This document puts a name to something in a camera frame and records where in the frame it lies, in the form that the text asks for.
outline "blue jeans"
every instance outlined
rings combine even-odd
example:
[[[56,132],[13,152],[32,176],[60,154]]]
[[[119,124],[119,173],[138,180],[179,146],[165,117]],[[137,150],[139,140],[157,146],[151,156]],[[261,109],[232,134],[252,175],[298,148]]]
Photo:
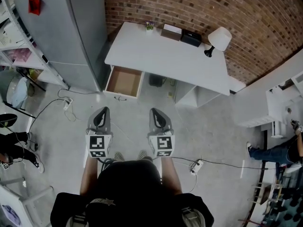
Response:
[[[293,164],[289,160],[287,144],[275,146],[267,150],[251,148],[250,157],[256,160],[277,162],[280,164]]]

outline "small potted plant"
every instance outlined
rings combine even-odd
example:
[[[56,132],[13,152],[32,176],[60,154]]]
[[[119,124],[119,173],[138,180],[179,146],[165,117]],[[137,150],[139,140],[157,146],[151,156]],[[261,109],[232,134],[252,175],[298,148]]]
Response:
[[[146,34],[150,35],[153,32],[153,22],[146,22],[145,27],[146,27]]]

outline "lamp base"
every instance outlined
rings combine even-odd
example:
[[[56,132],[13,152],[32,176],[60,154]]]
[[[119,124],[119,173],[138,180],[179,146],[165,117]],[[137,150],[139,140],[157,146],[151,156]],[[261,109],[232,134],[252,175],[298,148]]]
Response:
[[[207,57],[212,57],[213,50],[214,50],[214,47],[212,46],[209,50],[205,50],[205,51],[204,51],[204,54],[205,54]]]

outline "power strip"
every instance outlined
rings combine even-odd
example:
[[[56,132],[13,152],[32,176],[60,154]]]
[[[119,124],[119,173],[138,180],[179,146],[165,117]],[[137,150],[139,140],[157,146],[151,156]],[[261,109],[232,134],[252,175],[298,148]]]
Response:
[[[64,104],[64,110],[66,111],[70,106],[71,106],[71,103],[74,101],[72,98],[68,98],[67,99],[68,102],[65,102]]]
[[[197,160],[194,165],[190,169],[191,175],[197,175],[198,171],[200,170],[201,166],[203,166],[202,160]]]

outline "person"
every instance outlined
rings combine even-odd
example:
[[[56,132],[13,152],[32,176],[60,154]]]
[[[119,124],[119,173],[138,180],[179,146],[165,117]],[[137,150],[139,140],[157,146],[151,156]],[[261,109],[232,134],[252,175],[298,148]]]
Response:
[[[30,144],[32,133],[20,132],[10,133],[7,135],[0,134],[0,161],[7,164],[12,164],[14,159],[21,158],[28,160],[34,164],[40,173],[44,172],[44,166],[38,155],[30,152],[24,147],[17,146],[18,142]]]
[[[162,157],[161,162],[162,180],[146,151],[136,161],[124,161],[116,152],[115,161],[98,177],[98,160],[88,157],[80,196],[57,195],[52,226],[65,227],[84,211],[85,220],[77,223],[89,227],[211,227],[214,218],[202,198],[182,192],[172,158]]]
[[[271,149],[256,149],[253,148],[249,142],[247,142],[246,148],[248,155],[256,160],[270,161],[288,165],[297,162],[302,163],[303,142],[302,133],[299,131],[299,129],[295,131],[295,136],[293,136],[290,140]]]

